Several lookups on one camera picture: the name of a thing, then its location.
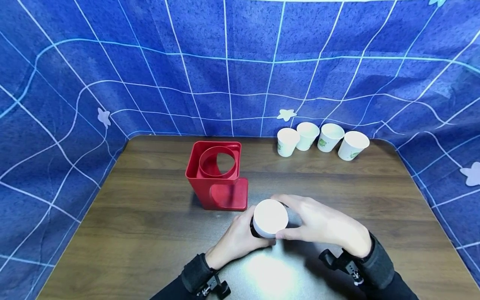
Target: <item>wooden table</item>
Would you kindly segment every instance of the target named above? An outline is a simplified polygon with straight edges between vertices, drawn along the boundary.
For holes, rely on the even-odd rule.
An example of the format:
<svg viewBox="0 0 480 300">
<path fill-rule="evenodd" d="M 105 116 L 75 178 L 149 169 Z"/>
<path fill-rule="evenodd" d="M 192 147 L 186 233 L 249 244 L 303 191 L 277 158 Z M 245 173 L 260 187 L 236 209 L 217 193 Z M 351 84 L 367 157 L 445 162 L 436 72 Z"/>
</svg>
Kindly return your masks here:
<svg viewBox="0 0 480 300">
<path fill-rule="evenodd" d="M 192 196 L 184 172 L 197 140 L 128 143 L 39 299 L 149 299 L 215 244 L 237 213 L 205 211 Z M 373 141 L 344 162 L 314 146 L 282 158 L 273 139 L 236 140 L 249 204 L 273 193 L 312 197 L 368 227 L 420 299 L 480 299 L 390 145 Z M 348 276 L 317 259 L 324 247 L 284 241 L 229 264 L 220 273 L 228 299 L 362 299 Z"/>
</svg>

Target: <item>hand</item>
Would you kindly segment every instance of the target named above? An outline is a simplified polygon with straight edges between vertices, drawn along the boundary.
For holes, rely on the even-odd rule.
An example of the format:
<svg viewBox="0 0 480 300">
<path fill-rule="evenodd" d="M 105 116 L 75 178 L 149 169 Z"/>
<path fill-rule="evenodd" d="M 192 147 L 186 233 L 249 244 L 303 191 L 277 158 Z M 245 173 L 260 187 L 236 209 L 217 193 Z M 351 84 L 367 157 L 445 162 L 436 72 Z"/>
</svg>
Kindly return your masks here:
<svg viewBox="0 0 480 300">
<path fill-rule="evenodd" d="M 298 228 L 279 231 L 277 239 L 335 244 L 361 258 L 370 253 L 372 241 L 369 232 L 357 220 L 312 198 L 273 195 L 271 199 L 290 207 L 302 220 L 302 225 Z"/>
<path fill-rule="evenodd" d="M 205 253 L 205 260 L 209 267 L 220 270 L 229 262 L 241 258 L 253 250 L 275 243 L 275 240 L 259 239 L 252 235 L 250 221 L 254 210 L 255 206 L 253 205 L 242 214 L 235 216 L 218 243 Z"/>
</svg>

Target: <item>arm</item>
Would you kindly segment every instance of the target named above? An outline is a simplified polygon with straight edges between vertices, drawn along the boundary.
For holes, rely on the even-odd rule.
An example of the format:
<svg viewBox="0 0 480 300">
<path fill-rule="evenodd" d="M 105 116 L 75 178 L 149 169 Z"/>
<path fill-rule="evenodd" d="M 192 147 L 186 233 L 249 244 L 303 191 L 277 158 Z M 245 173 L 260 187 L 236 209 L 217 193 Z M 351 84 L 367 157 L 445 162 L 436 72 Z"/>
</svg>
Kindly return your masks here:
<svg viewBox="0 0 480 300">
<path fill-rule="evenodd" d="M 197 296 L 207 281 L 217 274 L 229 262 L 241 258 L 253 250 L 265 248 L 275 241 L 259 239 L 250 231 L 250 220 L 255 206 L 233 218 L 232 224 L 218 243 L 208 249 L 205 254 L 195 256 L 183 268 L 180 276 L 159 291 L 150 300 L 197 300 L 205 296 Z"/>
<path fill-rule="evenodd" d="M 302 219 L 300 227 L 279 231 L 277 239 L 341 246 L 353 257 L 364 280 L 359 288 L 368 299 L 418 299 L 395 272 L 385 249 L 360 222 L 312 198 L 296 195 L 274 195 L 271 198 L 290 207 Z"/>
</svg>

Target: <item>wrist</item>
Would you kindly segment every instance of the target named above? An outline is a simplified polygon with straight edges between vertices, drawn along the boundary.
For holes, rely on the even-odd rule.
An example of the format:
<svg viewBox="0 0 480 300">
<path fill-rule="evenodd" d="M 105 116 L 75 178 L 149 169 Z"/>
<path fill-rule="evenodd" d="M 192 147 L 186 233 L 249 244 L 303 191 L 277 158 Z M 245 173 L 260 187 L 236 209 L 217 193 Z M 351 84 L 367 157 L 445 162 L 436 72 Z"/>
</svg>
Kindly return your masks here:
<svg viewBox="0 0 480 300">
<path fill-rule="evenodd" d="M 365 258 L 372 250 L 372 239 L 368 229 L 358 224 L 355 226 L 352 236 L 342 246 L 348 253 L 359 258 Z"/>
<path fill-rule="evenodd" d="M 215 246 L 205 252 L 205 261 L 207 262 L 209 268 L 215 269 L 217 271 L 219 271 L 228 263 L 225 261 L 223 256 L 215 250 Z"/>
</svg>

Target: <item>black sleeve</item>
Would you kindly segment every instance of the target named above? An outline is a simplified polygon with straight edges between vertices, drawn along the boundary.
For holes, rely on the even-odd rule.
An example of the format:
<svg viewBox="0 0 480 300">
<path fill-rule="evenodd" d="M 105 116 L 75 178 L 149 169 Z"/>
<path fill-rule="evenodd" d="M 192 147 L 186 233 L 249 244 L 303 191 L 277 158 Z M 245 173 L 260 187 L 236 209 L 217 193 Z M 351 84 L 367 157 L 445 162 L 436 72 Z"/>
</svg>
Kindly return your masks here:
<svg viewBox="0 0 480 300">
<path fill-rule="evenodd" d="M 196 296 L 187 291 L 181 277 L 178 276 L 177 279 L 170 282 L 169 285 L 159 291 L 155 296 L 150 300 L 197 300 L 205 299 L 203 296 Z"/>
<path fill-rule="evenodd" d="M 207 281 L 217 273 L 210 268 L 205 260 L 205 253 L 198 254 L 183 267 L 183 271 L 177 279 L 170 282 L 163 290 L 156 293 L 150 300 L 190 300 L 205 299 L 197 296 Z"/>
<path fill-rule="evenodd" d="M 359 285 L 359 287 L 369 300 L 418 300 L 415 293 L 397 272 L 395 272 L 392 282 L 384 289 L 376 289 L 366 284 Z"/>
<path fill-rule="evenodd" d="M 370 300 L 418 300 L 399 273 L 395 272 L 387 252 L 370 233 L 372 250 L 364 259 L 356 259 L 355 264 L 363 275 L 364 282 L 359 288 Z"/>
</svg>

